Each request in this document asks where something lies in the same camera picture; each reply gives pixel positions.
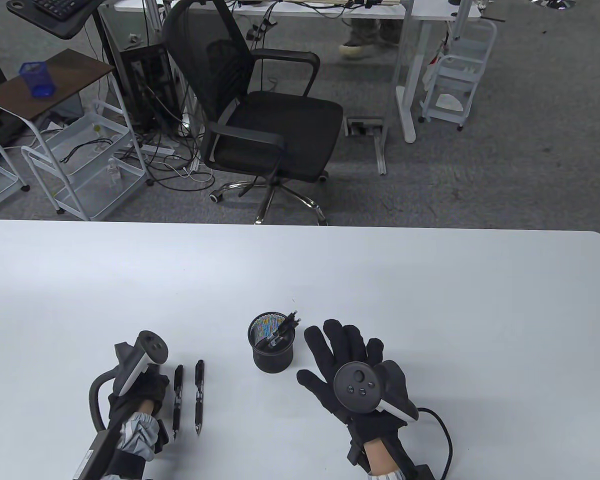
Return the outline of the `person's right hand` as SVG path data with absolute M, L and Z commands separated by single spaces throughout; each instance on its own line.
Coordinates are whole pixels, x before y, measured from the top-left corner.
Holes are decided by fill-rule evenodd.
M 339 402 L 334 392 L 335 375 L 346 363 L 362 362 L 374 367 L 383 361 L 383 342 L 378 338 L 365 342 L 357 327 L 343 326 L 334 318 L 326 320 L 323 327 L 305 329 L 304 339 L 323 379 L 310 370 L 301 369 L 297 371 L 298 384 L 347 425 L 359 445 L 379 440 L 397 441 L 398 432 L 406 423 L 386 412 L 354 413 Z

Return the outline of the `person's left hand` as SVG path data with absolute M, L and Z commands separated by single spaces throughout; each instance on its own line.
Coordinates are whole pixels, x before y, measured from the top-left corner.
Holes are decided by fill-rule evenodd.
M 129 390 L 117 396 L 108 396 L 109 422 L 125 422 L 133 413 L 150 413 L 155 417 L 162 409 L 166 391 L 170 385 L 167 375 L 161 374 L 158 368 L 150 367 L 141 373 Z

